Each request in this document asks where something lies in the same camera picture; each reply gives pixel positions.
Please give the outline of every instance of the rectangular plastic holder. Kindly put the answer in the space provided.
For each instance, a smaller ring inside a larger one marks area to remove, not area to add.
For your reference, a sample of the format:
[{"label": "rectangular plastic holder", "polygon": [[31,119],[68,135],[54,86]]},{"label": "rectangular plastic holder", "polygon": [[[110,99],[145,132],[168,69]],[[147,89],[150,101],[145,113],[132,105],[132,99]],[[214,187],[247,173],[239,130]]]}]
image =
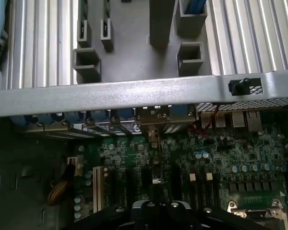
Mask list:
[{"label": "rectangular plastic holder", "polygon": [[206,7],[202,14],[185,14],[189,2],[190,0],[178,1],[175,13],[176,30],[180,37],[197,38],[207,17]]},{"label": "rectangular plastic holder", "polygon": [[100,82],[101,60],[94,48],[78,48],[73,51],[73,68],[85,83]]},{"label": "rectangular plastic holder", "polygon": [[179,76],[197,75],[204,60],[204,46],[201,42],[182,43],[177,54]]}]

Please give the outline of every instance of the metal frame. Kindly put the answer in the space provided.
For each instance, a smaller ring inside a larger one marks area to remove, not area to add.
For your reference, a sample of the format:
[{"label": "metal frame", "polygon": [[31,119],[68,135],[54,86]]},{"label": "metal frame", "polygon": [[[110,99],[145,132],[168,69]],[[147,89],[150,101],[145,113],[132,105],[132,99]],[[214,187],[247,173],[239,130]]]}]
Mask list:
[{"label": "metal frame", "polygon": [[[232,96],[231,80],[260,78],[262,94]],[[0,91],[0,116],[288,98],[288,70]]]}]

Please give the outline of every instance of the cable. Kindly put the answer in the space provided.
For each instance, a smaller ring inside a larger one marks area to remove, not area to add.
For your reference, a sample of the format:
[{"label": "cable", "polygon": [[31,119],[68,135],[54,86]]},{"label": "cable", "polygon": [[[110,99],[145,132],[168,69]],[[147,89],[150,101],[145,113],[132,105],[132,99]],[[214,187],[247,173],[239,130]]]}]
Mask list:
[{"label": "cable", "polygon": [[76,167],[73,164],[69,163],[63,175],[59,179],[59,182],[54,187],[52,187],[52,190],[47,197],[47,203],[50,206],[56,205],[63,198],[65,192],[71,186],[75,169]]},{"label": "cable", "polygon": [[219,108],[220,108],[220,105],[218,104],[218,105],[216,106],[216,109],[215,109],[215,111],[214,111],[214,114],[213,114],[213,116],[211,117],[209,123],[205,126],[205,128],[204,128],[202,131],[197,130],[197,127],[196,127],[196,124],[195,124],[195,123],[192,123],[191,127],[188,128],[188,131],[193,131],[193,132],[197,133],[198,135],[202,135],[202,136],[205,137],[205,138],[210,138],[210,136],[209,136],[208,134],[204,134],[204,132],[206,132],[207,129],[208,129],[210,126],[212,126],[212,122],[216,119],[216,114],[218,113]]}]

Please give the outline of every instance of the blue capacitor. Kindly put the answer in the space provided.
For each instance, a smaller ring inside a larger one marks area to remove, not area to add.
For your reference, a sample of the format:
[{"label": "blue capacitor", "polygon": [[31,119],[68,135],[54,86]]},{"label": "blue capacitor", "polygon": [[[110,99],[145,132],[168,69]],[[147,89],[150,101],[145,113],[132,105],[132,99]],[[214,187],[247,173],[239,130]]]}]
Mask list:
[{"label": "blue capacitor", "polygon": [[205,159],[207,159],[207,158],[209,158],[209,153],[207,152],[207,151],[202,151],[202,156],[205,158]]},{"label": "blue capacitor", "polygon": [[196,159],[200,159],[200,158],[202,158],[202,152],[195,151],[195,152],[193,153],[193,156],[194,156]]}]

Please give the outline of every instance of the connector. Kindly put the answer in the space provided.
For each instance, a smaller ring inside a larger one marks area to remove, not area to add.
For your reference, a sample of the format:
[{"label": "connector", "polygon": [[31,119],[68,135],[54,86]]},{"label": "connector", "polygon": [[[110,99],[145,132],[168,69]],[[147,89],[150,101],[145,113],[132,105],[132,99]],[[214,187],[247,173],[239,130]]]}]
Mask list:
[{"label": "connector", "polygon": [[93,168],[93,212],[104,208],[104,167]]},{"label": "connector", "polygon": [[67,164],[70,162],[76,166],[74,176],[81,176],[83,174],[83,157],[68,157]]}]

